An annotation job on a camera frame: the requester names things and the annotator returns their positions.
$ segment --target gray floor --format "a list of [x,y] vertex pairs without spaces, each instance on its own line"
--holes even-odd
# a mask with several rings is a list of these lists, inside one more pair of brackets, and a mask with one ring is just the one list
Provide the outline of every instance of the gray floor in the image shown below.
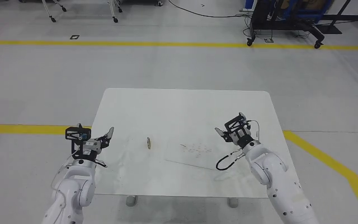
[[[234,15],[243,1],[177,0],[211,15]],[[245,43],[243,18],[204,18],[164,2],[123,5],[113,23],[105,1],[49,4],[0,2],[0,40],[177,41]],[[358,45],[358,25],[342,24],[327,45]],[[264,33],[257,42],[263,43]],[[313,44],[274,31],[278,44]],[[0,124],[91,125],[108,87],[265,90],[284,130],[349,167],[358,166],[358,52],[341,50],[0,45]],[[288,142],[300,181],[321,223],[353,224],[358,201],[347,180]],[[0,135],[0,218],[39,223],[50,203],[50,182],[68,156],[63,136]],[[280,223],[268,199],[95,195],[84,223]]]

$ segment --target caster wheel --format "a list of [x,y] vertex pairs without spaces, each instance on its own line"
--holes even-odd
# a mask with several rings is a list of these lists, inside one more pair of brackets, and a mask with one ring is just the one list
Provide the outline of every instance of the caster wheel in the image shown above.
[[322,45],[322,44],[321,44],[319,41],[316,41],[316,42],[315,42],[315,45],[314,45],[314,48],[315,48],[315,49],[318,49],[318,48],[321,47],[321,45]]

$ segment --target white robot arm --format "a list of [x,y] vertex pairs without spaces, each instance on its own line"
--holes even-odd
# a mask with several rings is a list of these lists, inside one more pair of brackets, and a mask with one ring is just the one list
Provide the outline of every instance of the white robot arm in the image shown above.
[[66,139],[72,141],[74,161],[67,166],[67,173],[53,188],[54,203],[45,213],[42,224],[82,224],[82,207],[89,206],[95,194],[96,165],[107,167],[96,157],[109,146],[113,131],[114,127],[100,138],[91,138],[91,130],[82,128],[80,124],[66,130]]
[[[225,124],[226,132],[218,128],[215,130],[226,142],[233,142],[242,148],[242,155],[236,160],[245,156],[252,174],[266,186],[267,196],[284,224],[319,224],[299,181],[288,175],[288,166],[282,158],[251,137],[249,122],[239,113]],[[219,169],[218,164],[218,170],[226,170],[234,162],[225,169]]]

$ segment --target tabletop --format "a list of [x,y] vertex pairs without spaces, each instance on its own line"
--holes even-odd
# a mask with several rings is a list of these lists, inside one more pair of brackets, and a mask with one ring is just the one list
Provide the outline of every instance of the tabletop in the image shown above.
[[[267,92],[108,88],[92,126],[92,137],[115,127],[98,156],[108,168],[96,169],[96,194],[267,198],[244,158],[227,171],[215,169],[238,148],[214,128],[224,129],[239,112],[259,122],[260,142],[279,153],[297,178]],[[254,138],[257,129],[253,123]]]

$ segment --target yellow floor line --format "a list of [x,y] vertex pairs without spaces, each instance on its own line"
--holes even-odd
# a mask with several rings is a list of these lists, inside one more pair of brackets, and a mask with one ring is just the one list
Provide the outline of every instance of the yellow floor line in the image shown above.
[[65,134],[68,127],[70,126],[0,124],[0,134]]
[[[21,125],[21,124],[0,124],[0,134],[64,134],[69,126],[57,125]],[[293,142],[312,156],[344,176],[351,185],[353,192],[358,198],[358,175],[352,170],[334,160],[328,154],[322,152],[315,146],[300,138],[289,130],[284,131],[287,140]]]
[[[197,48],[269,48],[314,49],[313,45],[300,44],[253,44],[246,43],[191,43],[191,42],[133,42],[133,41],[46,41],[46,40],[0,40],[0,45],[61,45],[61,46],[181,46]],[[324,50],[358,50],[358,46],[322,45]]]
[[298,147],[302,148],[330,168],[334,169],[336,172],[344,176],[349,184],[353,192],[355,193],[356,197],[358,198],[358,175],[355,174],[352,170],[344,166],[343,164],[339,163],[338,161],[334,160],[328,154],[322,152],[315,146],[311,145],[307,141],[303,140],[298,135],[294,134],[293,132],[286,130],[284,131],[284,136],[287,140],[293,142]]

